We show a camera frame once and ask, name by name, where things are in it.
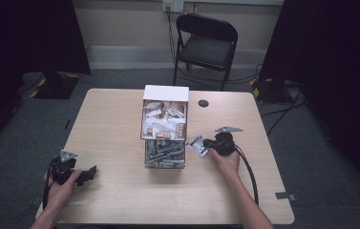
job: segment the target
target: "tools in box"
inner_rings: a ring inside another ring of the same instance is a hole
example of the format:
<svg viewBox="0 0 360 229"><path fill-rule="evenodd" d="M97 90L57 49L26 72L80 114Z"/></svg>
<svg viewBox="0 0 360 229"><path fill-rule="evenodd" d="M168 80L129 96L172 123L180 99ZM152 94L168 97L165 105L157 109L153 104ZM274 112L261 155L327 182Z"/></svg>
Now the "tools in box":
<svg viewBox="0 0 360 229"><path fill-rule="evenodd" d="M184 168L189 88L146 85L140 138L146 168Z"/></svg>

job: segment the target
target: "electrical outlet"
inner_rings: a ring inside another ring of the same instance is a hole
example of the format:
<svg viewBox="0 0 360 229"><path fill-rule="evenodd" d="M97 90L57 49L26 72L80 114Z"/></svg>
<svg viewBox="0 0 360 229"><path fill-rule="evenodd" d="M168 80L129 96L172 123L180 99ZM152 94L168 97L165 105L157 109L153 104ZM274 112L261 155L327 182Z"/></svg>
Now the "electrical outlet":
<svg viewBox="0 0 360 229"><path fill-rule="evenodd" d="M183 12L183 0L174 0L174 12Z"/></svg>
<svg viewBox="0 0 360 229"><path fill-rule="evenodd" d="M163 0L162 1L162 11L173 11L174 1L173 0Z"/></svg>

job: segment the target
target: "chair backrest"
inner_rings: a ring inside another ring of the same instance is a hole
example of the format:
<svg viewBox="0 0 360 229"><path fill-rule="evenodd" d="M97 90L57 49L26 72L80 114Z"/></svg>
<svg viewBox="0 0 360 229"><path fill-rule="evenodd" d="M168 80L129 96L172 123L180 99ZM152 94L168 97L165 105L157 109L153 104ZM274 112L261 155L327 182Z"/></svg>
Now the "chair backrest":
<svg viewBox="0 0 360 229"><path fill-rule="evenodd" d="M180 15L177 19L177 30L179 35L181 31L186 31L234 43L237 43L238 39L237 31L230 23L194 13Z"/></svg>

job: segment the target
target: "white box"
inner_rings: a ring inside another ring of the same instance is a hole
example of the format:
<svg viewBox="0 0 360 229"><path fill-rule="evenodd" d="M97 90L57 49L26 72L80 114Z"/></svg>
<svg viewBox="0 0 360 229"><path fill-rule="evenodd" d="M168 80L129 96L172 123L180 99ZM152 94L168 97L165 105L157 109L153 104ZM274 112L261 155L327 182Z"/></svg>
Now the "white box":
<svg viewBox="0 0 360 229"><path fill-rule="evenodd" d="M140 138L186 140L189 88L146 85Z"/></svg>

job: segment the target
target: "folding chair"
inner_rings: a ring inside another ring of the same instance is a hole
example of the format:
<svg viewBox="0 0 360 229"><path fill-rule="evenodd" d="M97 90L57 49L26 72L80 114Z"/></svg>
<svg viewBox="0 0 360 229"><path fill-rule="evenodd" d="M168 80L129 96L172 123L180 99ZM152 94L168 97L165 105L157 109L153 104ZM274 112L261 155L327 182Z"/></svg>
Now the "folding chair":
<svg viewBox="0 0 360 229"><path fill-rule="evenodd" d="M226 21L194 13L179 16L176 24L179 41L173 85L176 85L179 61L181 61L186 63L188 70L191 64L225 72L221 85L223 91L236 50L238 40L236 29ZM182 38L183 32L191 33L185 44Z"/></svg>

